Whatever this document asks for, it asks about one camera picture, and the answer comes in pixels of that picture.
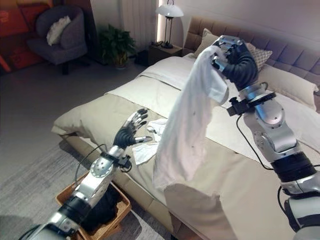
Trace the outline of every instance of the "wicker basket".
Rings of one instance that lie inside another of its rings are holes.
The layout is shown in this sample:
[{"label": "wicker basket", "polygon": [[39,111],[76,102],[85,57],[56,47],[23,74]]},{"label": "wicker basket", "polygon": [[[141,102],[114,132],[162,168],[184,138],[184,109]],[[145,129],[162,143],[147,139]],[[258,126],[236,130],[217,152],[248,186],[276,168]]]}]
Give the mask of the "wicker basket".
[{"label": "wicker basket", "polygon": [[[88,173],[81,176],[78,179],[78,182],[80,182],[83,178],[85,178],[87,174]],[[116,204],[116,207],[117,207],[116,217],[112,221],[108,222],[107,224],[101,225],[101,227],[93,235],[89,235],[82,227],[80,227],[79,231],[72,238],[73,240],[102,240],[103,238],[106,238],[121,230],[120,222],[130,212],[131,203],[130,203],[130,200],[123,194],[123,192],[121,192],[119,188],[117,188],[113,184],[113,182],[111,182],[111,185],[119,192],[120,199],[121,199]],[[71,196],[74,189],[75,189],[75,183],[69,185],[55,197],[56,201],[60,205],[62,205]]]}]

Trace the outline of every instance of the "carpet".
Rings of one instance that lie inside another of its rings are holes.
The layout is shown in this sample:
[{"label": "carpet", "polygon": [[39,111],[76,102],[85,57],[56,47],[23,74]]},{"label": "carpet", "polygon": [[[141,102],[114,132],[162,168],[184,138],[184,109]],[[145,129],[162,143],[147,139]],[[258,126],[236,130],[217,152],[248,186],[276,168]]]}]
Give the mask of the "carpet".
[{"label": "carpet", "polygon": [[[81,159],[82,156],[62,141],[0,184],[0,240],[17,240],[34,225],[46,222],[59,208],[56,195],[74,181]],[[85,162],[78,175],[84,174],[89,166],[90,163]],[[122,230],[106,239],[171,239],[163,225],[130,200],[132,210],[122,220]]]}]

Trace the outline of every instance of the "potted plant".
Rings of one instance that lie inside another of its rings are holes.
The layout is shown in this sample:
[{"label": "potted plant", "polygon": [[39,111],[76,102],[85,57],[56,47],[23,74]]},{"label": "potted plant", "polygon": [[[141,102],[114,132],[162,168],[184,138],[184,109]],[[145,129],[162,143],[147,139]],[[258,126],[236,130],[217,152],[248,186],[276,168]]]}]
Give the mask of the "potted plant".
[{"label": "potted plant", "polygon": [[99,35],[102,58],[117,69],[124,69],[128,62],[128,53],[135,54],[135,40],[128,31],[117,29],[109,24],[108,29]]}]

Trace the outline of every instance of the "table lamp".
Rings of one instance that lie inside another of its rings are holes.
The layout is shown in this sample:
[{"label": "table lamp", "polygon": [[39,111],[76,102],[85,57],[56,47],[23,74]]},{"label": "table lamp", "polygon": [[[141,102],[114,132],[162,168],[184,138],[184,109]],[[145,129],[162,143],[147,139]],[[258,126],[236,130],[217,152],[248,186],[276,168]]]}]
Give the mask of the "table lamp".
[{"label": "table lamp", "polygon": [[[172,0],[172,4],[169,4],[169,0],[167,4],[163,4],[159,6],[155,13],[165,16],[165,33],[164,33],[164,44],[161,46],[166,49],[172,49],[173,46],[170,43],[171,41],[171,30],[172,30],[172,20],[177,17],[182,17],[184,13],[180,9],[180,7],[175,5],[175,1]],[[169,34],[169,41],[167,41],[167,25],[170,22],[170,34]]]}]

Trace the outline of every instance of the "patterned pillow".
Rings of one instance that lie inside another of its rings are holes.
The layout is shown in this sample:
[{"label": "patterned pillow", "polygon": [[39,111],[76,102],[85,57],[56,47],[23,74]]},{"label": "patterned pillow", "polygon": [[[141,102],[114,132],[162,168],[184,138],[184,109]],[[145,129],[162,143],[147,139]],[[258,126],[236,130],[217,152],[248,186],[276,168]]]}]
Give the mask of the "patterned pillow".
[{"label": "patterned pillow", "polygon": [[252,54],[252,57],[254,58],[258,71],[260,72],[261,68],[264,66],[264,64],[270,58],[273,52],[256,48],[251,43],[246,43],[245,45],[250,51],[250,53]]},{"label": "patterned pillow", "polygon": [[[211,31],[208,29],[203,29],[203,34],[202,34],[202,41],[200,46],[197,48],[197,50],[194,52],[194,57],[197,58],[199,54],[206,49],[207,47],[211,46],[215,40],[217,40],[217,36],[213,35]],[[273,53],[272,51],[265,51],[259,48],[256,48],[253,46],[251,43],[246,43],[245,44],[250,53],[252,54],[255,64],[258,68],[258,71],[261,70],[263,65],[266,63],[266,61],[270,58],[271,54]]]},{"label": "patterned pillow", "polygon": [[207,47],[211,46],[214,41],[217,40],[217,38],[218,37],[216,35],[213,35],[208,29],[203,29],[201,44],[194,52],[194,57],[197,58],[199,54]]}]

